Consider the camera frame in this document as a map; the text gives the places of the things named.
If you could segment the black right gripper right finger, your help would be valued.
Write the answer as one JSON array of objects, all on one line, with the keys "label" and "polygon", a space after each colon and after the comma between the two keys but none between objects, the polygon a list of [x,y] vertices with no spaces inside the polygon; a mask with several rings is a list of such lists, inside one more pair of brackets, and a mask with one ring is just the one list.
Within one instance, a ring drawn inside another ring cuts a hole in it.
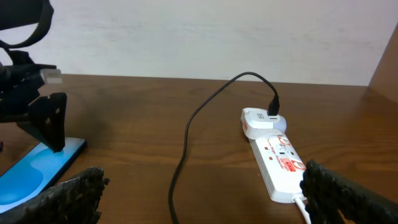
[{"label": "black right gripper right finger", "polygon": [[397,204],[309,160],[300,182],[312,223],[397,224]]}]

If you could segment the blue Galaxy smartphone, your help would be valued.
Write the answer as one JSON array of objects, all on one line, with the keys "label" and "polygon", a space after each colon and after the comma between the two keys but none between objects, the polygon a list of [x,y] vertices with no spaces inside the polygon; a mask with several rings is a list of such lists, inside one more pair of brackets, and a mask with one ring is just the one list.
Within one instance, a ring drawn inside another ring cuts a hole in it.
[{"label": "blue Galaxy smartphone", "polygon": [[43,143],[36,145],[1,176],[1,213],[53,186],[85,146],[86,141],[79,138],[66,138],[60,152]]}]

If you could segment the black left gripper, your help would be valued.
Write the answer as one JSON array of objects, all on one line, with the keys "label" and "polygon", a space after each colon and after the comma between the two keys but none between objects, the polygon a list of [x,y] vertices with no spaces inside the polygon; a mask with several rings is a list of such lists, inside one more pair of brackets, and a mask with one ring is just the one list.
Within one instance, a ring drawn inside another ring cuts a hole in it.
[{"label": "black left gripper", "polygon": [[45,84],[40,71],[56,66],[35,63],[25,51],[7,49],[6,53],[12,65],[1,65],[1,121],[17,122],[19,128],[53,152],[62,151],[67,95],[39,97],[39,88]]}]

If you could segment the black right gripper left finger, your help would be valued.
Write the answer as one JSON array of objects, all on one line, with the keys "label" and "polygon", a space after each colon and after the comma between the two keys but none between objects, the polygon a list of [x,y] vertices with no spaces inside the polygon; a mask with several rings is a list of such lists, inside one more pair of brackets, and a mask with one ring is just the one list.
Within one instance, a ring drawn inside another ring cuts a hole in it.
[{"label": "black right gripper left finger", "polygon": [[96,224],[101,196],[109,179],[89,167],[34,198],[1,214],[1,224]]}]

